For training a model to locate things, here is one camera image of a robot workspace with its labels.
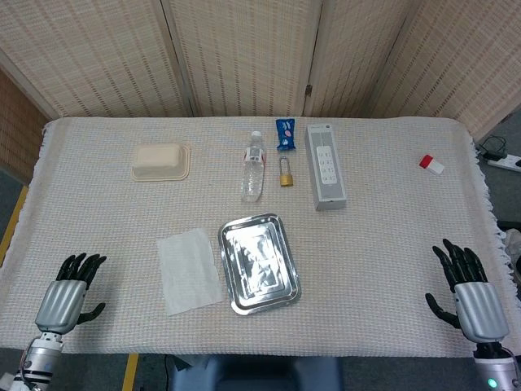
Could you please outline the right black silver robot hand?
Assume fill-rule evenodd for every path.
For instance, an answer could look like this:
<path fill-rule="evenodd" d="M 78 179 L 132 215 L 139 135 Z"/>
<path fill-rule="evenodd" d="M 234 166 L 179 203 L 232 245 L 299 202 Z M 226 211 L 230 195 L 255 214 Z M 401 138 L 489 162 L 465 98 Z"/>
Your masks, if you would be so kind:
<path fill-rule="evenodd" d="M 425 294 L 431 312 L 461 330 L 476 344 L 499 343 L 510 334 L 509 325 L 495 286 L 488 281 L 481 260 L 470 248 L 443 239 L 443 248 L 433 246 L 453 295 L 456 312 L 443 310 L 431 293 Z"/>

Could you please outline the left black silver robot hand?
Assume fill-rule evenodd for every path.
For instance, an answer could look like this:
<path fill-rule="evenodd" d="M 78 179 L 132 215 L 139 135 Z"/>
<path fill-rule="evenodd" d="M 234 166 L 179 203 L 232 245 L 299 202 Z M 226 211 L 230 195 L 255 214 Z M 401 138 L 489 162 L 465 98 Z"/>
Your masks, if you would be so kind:
<path fill-rule="evenodd" d="M 106 256 L 86 253 L 67 257 L 54 281 L 46 290 L 35 324 L 40 332 L 65 335 L 75 326 L 91 322 L 105 309 L 100 302 L 90 312 L 82 312 L 85 295 L 90 289 Z"/>

